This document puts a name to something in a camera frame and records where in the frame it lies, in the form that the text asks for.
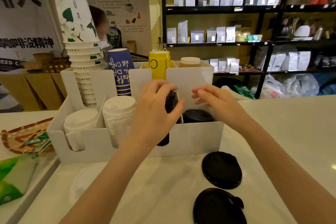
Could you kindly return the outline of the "person's right forearm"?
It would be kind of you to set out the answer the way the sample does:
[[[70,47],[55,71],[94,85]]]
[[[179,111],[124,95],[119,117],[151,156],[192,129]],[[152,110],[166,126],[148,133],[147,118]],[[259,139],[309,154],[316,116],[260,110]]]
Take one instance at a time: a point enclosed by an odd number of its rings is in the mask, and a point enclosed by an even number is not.
[[[248,143],[297,224],[336,224],[336,198],[257,122],[232,127]]]

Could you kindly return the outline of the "green and white packet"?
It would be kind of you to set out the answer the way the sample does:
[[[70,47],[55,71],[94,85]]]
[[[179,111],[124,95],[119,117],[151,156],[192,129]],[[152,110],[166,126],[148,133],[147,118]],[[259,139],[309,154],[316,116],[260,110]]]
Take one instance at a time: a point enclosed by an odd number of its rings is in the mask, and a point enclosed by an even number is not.
[[[28,154],[0,161],[0,205],[25,195],[36,166],[36,159]]]

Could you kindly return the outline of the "stack of black lids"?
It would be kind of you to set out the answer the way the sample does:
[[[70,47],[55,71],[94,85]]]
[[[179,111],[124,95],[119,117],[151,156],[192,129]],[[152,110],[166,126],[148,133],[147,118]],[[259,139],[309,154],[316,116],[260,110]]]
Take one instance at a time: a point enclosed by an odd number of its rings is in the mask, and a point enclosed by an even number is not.
[[[171,113],[173,111],[173,109],[176,107],[176,105],[178,104],[179,100],[178,100],[178,96],[177,93],[173,90],[171,90],[169,92],[169,94],[166,97],[166,102],[165,102],[165,110],[167,113]],[[169,133],[166,135],[166,137],[157,144],[157,146],[165,146],[169,143]]]

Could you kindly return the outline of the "black cup lid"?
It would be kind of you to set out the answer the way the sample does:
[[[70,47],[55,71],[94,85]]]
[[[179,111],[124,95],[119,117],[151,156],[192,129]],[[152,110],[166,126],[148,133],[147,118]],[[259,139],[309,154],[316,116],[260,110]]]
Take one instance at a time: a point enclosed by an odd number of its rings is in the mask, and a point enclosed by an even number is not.
[[[247,224],[241,198],[219,188],[203,190],[194,202],[194,224]]]
[[[212,185],[226,190],[237,188],[243,177],[237,158],[222,151],[207,154],[202,160],[201,169]]]

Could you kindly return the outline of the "person's right hand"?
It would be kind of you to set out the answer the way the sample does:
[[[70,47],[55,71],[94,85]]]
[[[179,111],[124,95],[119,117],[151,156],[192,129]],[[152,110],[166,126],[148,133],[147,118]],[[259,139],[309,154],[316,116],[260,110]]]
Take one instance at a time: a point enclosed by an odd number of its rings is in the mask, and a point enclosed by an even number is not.
[[[213,85],[194,88],[192,98],[202,98],[214,110],[217,118],[240,134],[256,127],[255,120],[242,108],[228,90]]]

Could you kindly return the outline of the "person's left hand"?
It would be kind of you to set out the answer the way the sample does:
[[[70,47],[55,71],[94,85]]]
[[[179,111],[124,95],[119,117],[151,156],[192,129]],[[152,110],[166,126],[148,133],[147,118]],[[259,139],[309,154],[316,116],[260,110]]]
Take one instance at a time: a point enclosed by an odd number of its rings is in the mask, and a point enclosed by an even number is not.
[[[169,92],[177,86],[165,80],[146,83],[137,101],[130,134],[125,140],[131,146],[152,150],[172,128],[165,128],[165,102]]]

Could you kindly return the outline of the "stack of yellow paper cups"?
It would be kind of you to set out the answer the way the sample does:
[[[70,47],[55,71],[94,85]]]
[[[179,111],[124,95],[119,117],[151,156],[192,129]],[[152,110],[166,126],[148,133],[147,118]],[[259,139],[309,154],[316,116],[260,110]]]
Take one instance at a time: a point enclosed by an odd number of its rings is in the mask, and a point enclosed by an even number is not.
[[[152,72],[152,79],[166,80],[166,69],[171,68],[170,52],[149,52],[149,68]]]

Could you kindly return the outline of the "row of large white bags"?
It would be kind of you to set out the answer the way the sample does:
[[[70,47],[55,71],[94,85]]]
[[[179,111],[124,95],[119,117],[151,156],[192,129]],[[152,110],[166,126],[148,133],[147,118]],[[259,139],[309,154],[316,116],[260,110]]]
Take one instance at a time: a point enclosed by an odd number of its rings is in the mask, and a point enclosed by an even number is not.
[[[306,71],[308,69],[311,51],[300,52],[278,52],[271,55],[267,72],[296,72]]]

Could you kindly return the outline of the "yellow and green box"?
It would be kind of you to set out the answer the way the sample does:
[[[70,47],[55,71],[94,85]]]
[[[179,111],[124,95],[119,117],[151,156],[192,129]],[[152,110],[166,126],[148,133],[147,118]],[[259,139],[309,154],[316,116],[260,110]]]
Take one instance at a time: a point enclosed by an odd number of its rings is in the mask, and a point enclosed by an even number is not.
[[[248,43],[259,43],[262,41],[262,37],[262,34],[247,35],[246,40]]]

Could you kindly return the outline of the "black bag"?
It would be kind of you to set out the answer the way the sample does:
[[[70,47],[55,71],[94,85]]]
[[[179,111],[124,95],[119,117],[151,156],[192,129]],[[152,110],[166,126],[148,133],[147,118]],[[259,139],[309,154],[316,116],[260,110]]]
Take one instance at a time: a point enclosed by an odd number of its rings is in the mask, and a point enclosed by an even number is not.
[[[122,48],[122,34],[117,27],[110,27],[109,33],[107,34],[107,42],[112,48]]]

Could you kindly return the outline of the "kettles and coffee gear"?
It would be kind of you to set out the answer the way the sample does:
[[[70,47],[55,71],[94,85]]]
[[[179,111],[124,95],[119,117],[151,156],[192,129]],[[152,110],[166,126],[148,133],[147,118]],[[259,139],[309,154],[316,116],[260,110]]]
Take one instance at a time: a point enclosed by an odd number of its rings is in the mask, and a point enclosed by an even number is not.
[[[285,17],[278,39],[287,41],[336,40],[336,19]]]

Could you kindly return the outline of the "row of small white bags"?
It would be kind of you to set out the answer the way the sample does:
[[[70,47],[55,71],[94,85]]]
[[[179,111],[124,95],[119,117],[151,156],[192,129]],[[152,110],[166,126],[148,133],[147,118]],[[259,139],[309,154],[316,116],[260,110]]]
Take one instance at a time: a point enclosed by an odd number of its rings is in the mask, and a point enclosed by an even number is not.
[[[239,59],[236,58],[201,59],[201,61],[212,66],[214,74],[229,73],[237,75],[242,69]]]

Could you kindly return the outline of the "stack of leaf print cups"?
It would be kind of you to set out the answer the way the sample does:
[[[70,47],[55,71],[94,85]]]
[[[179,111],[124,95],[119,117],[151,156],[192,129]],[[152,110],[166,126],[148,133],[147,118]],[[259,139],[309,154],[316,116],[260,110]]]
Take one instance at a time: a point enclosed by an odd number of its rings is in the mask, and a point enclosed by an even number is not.
[[[87,0],[54,0],[63,44],[69,56],[82,103],[95,107],[90,71],[103,70],[103,52]]]

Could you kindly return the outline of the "row of gold jars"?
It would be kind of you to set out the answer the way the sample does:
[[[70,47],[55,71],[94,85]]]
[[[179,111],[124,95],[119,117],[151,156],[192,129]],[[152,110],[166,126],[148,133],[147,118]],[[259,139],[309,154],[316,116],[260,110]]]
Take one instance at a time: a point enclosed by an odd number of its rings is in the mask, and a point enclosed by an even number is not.
[[[60,73],[70,68],[71,62],[68,57],[45,59],[42,61],[42,69],[46,73]]]

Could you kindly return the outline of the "black lids in organizer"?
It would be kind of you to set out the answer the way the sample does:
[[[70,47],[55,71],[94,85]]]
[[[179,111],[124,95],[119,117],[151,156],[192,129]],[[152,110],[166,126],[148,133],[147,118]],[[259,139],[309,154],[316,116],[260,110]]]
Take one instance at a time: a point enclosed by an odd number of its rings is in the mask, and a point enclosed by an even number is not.
[[[183,113],[183,123],[207,123],[213,122],[214,118],[212,115],[204,110],[200,109],[189,109]]]

